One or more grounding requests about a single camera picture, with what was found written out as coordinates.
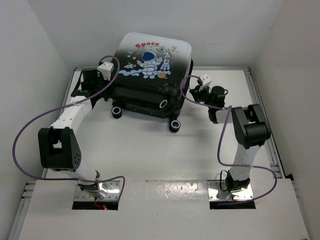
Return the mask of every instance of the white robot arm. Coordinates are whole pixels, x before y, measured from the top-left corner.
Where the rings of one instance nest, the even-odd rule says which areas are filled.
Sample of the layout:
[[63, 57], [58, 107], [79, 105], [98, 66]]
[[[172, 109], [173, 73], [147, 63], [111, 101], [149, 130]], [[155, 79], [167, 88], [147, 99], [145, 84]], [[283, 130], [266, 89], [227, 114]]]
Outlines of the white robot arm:
[[44, 168], [62, 172], [73, 179], [79, 179], [78, 185], [83, 191], [99, 198], [102, 185], [81, 180], [97, 181], [98, 171], [88, 167], [82, 159], [81, 150], [76, 139], [76, 132], [85, 116], [94, 108], [100, 98], [107, 99], [108, 92], [77, 104], [92, 96], [108, 84], [113, 64], [105, 62], [98, 68], [82, 71], [82, 78], [71, 94], [70, 103], [74, 104], [64, 110], [62, 115], [48, 128], [38, 132], [41, 164]]
[[[225, 106], [225, 97], [228, 90], [221, 86], [214, 86], [211, 90], [208, 85], [211, 79], [208, 75], [200, 77], [202, 84], [190, 90], [196, 102], [204, 102], [217, 108]], [[228, 109], [209, 108], [209, 119], [214, 124], [223, 124], [226, 121]], [[250, 167], [255, 160], [261, 146], [271, 137], [269, 123], [259, 104], [248, 107], [233, 107], [228, 123], [233, 123], [235, 138], [238, 142], [233, 166], [227, 172], [225, 184], [227, 191], [237, 192], [246, 189], [250, 183]]]

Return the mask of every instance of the purple cable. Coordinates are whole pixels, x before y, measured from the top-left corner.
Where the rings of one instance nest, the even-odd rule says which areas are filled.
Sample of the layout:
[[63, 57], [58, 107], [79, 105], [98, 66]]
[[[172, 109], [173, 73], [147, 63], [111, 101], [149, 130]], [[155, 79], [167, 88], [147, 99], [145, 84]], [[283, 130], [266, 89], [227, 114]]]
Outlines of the purple cable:
[[[223, 108], [220, 108], [220, 107], [215, 107], [215, 106], [211, 106], [211, 105], [208, 105], [208, 104], [203, 104], [203, 103], [200, 103], [200, 102], [196, 102], [196, 101], [193, 101], [191, 100], [190, 98], [188, 98], [184, 92], [183, 92], [183, 86], [184, 86], [184, 83], [185, 81], [187, 81], [187, 79], [189, 78], [197, 78], [198, 80], [201, 81], [201, 78], [198, 77], [198, 76], [195, 76], [195, 75], [189, 75], [189, 76], [186, 76], [182, 81], [181, 81], [181, 84], [180, 84], [180, 92], [181, 92], [181, 95], [186, 99], [188, 100], [189, 102], [191, 103], [194, 103], [194, 104], [197, 104], [197, 105], [200, 105], [200, 106], [205, 106], [205, 107], [208, 107], [208, 108], [211, 108], [211, 109], [218, 109], [218, 110], [223, 110]], [[227, 112], [227, 115], [226, 115], [226, 118], [225, 118], [225, 121], [224, 121], [224, 124], [223, 124], [223, 128], [222, 128], [222, 131], [221, 131], [221, 135], [220, 135], [220, 139], [219, 139], [219, 143], [218, 143], [218, 149], [217, 149], [217, 153], [216, 153], [216, 156], [217, 156], [217, 159], [218, 159], [218, 163], [222, 166], [225, 166], [225, 167], [243, 167], [243, 168], [255, 168], [255, 169], [263, 169], [263, 170], [266, 170], [266, 171], [269, 171], [273, 174], [273, 177], [274, 177], [274, 184], [272, 186], [272, 188], [267, 191], [266, 193], [260, 195], [260, 196], [257, 196], [257, 197], [254, 197], [253, 199], [251, 200], [246, 200], [246, 201], [234, 201], [234, 202], [228, 202], [228, 205], [235, 205], [235, 204], [243, 204], [243, 203], [249, 203], [249, 202], [252, 202], [252, 201], [255, 201], [255, 200], [258, 200], [258, 199], [261, 199], [267, 195], [269, 195], [277, 186], [277, 175], [269, 168], [267, 167], [264, 167], [264, 166], [257, 166], [257, 165], [245, 165], [245, 164], [227, 164], [227, 163], [223, 163], [220, 159], [220, 151], [221, 151], [221, 145], [222, 145], [222, 140], [224, 138], [224, 135], [225, 135], [225, 131], [226, 131], [226, 127], [227, 127], [227, 124], [228, 124], [228, 120], [229, 120], [229, 117], [231, 115], [231, 110], [232, 110], [232, 106], [230, 105], [228, 107], [228, 112]]]
[[[38, 120], [39, 118], [45, 116], [45, 115], [48, 115], [50, 113], [53, 113], [55, 111], [58, 111], [58, 110], [61, 110], [61, 109], [65, 109], [65, 108], [69, 108], [69, 107], [72, 107], [74, 105], [77, 105], [77, 104], [81, 104], [85, 101], [88, 101], [90, 99], [93, 99], [95, 98], [96, 96], [98, 96], [99, 94], [103, 93], [107, 88], [109, 88], [112, 83], [116, 80], [118, 74], [119, 74], [119, 71], [120, 71], [120, 62], [118, 60], [117, 57], [115, 56], [112, 56], [112, 55], [107, 55], [107, 56], [104, 56], [99, 62], [101, 62], [102, 60], [106, 59], [106, 58], [113, 58], [115, 61], [116, 61], [116, 64], [117, 64], [117, 68], [116, 68], [116, 73], [114, 75], [114, 77], [112, 78], [112, 80], [104, 87], [102, 88], [100, 91], [96, 92], [95, 94], [85, 98], [85, 99], [82, 99], [80, 101], [77, 101], [75, 103], [70, 103], [70, 104], [67, 104], [67, 105], [64, 105], [64, 106], [59, 106], [59, 107], [56, 107], [54, 109], [51, 109], [49, 111], [46, 111], [36, 117], [34, 117], [33, 119], [31, 119], [29, 122], [27, 122], [22, 128], [21, 130], [18, 132], [18, 134], [16, 135], [15, 139], [14, 139], [14, 142], [13, 142], [13, 145], [12, 145], [12, 158], [13, 158], [13, 162], [14, 164], [16, 165], [16, 167], [25, 175], [27, 175], [28, 177], [30, 178], [33, 178], [33, 179], [36, 179], [36, 180], [46, 180], [46, 181], [78, 181], [80, 180], [79, 178], [45, 178], [45, 177], [40, 177], [40, 176], [35, 176], [35, 175], [32, 175], [31, 173], [25, 171], [18, 163], [18, 160], [17, 160], [17, 157], [16, 157], [16, 147], [17, 147], [17, 142], [18, 142], [18, 139], [19, 137], [21, 136], [21, 134], [24, 132], [24, 130], [30, 125], [32, 124], [34, 121]], [[110, 182], [110, 181], [113, 181], [115, 179], [123, 179], [123, 184], [122, 184], [122, 189], [121, 189], [121, 192], [119, 194], [119, 197], [118, 197], [118, 201], [120, 200], [120, 197], [123, 193], [123, 190], [124, 190], [124, 187], [125, 187], [125, 182], [126, 182], [126, 179], [124, 176], [116, 176], [116, 177], [112, 177], [112, 178], [109, 178], [109, 179], [106, 179], [106, 180], [97, 180], [97, 181], [94, 181], [94, 180], [87, 180], [87, 179], [81, 179], [81, 181], [83, 182], [86, 182], [86, 183], [105, 183], [105, 182]]]

